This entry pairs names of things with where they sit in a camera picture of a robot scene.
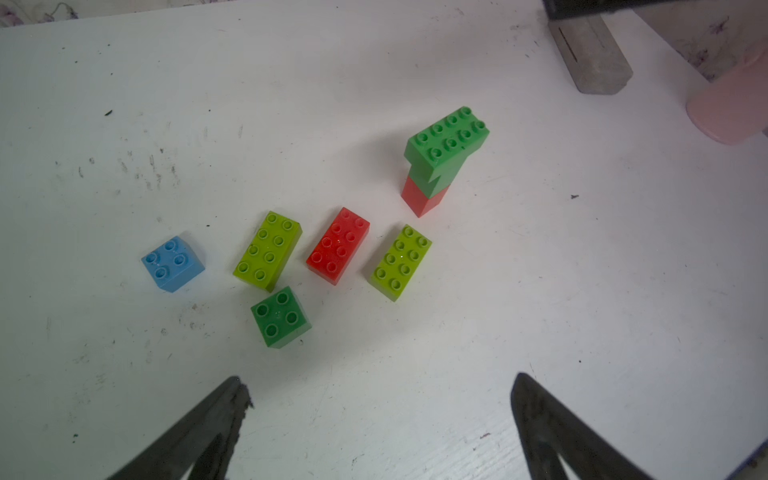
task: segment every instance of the green 2x2 brick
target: green 2x2 brick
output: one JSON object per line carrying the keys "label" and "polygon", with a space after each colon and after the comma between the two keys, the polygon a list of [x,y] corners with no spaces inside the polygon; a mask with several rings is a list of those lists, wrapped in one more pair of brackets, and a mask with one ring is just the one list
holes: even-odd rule
{"label": "green 2x2 brick", "polygon": [[279,349],[312,328],[289,286],[250,308],[266,346]]}

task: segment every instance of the red brick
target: red brick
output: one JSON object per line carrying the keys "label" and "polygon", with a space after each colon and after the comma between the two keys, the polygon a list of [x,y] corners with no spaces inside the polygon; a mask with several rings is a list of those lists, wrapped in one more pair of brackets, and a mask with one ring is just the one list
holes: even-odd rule
{"label": "red brick", "polygon": [[336,285],[370,227],[368,220],[342,208],[315,250],[306,259],[306,265],[314,273]]}
{"label": "red brick", "polygon": [[445,192],[448,191],[449,187],[443,188],[442,191],[434,197],[427,198],[427,196],[424,195],[419,187],[413,183],[411,177],[408,177],[408,180],[406,180],[406,186],[402,189],[402,199],[406,201],[408,206],[411,207],[411,210],[413,210],[413,213],[416,214],[417,217],[421,217],[431,209],[438,206],[440,200],[442,200],[442,198],[445,196]]}

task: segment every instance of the lime green brick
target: lime green brick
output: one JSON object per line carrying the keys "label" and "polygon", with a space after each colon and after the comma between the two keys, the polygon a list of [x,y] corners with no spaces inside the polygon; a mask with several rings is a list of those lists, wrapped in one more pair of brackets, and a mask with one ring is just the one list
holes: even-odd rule
{"label": "lime green brick", "polygon": [[430,239],[406,225],[373,271],[371,285],[391,301],[396,301],[408,286],[431,245]]}
{"label": "lime green brick", "polygon": [[235,267],[233,275],[243,282],[271,292],[299,237],[299,222],[270,211]]}

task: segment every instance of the red 2x4 brick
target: red 2x4 brick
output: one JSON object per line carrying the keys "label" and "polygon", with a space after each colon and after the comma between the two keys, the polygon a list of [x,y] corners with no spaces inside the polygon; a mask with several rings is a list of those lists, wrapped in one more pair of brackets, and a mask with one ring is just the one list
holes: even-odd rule
{"label": "red 2x4 brick", "polygon": [[370,227],[368,220],[342,207],[310,258],[306,259],[306,265],[336,285]]}

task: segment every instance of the black object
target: black object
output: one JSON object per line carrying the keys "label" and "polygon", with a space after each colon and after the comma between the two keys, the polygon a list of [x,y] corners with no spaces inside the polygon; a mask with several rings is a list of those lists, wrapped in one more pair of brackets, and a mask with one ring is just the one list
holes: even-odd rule
{"label": "black object", "polygon": [[527,374],[511,403],[532,480],[568,480],[558,455],[582,480],[651,480]]}
{"label": "black object", "polygon": [[249,406],[248,388],[231,376],[109,480],[177,480],[192,464],[188,480],[223,480]]}
{"label": "black object", "polygon": [[615,12],[624,8],[642,7],[669,0],[544,0],[544,9],[550,20]]}

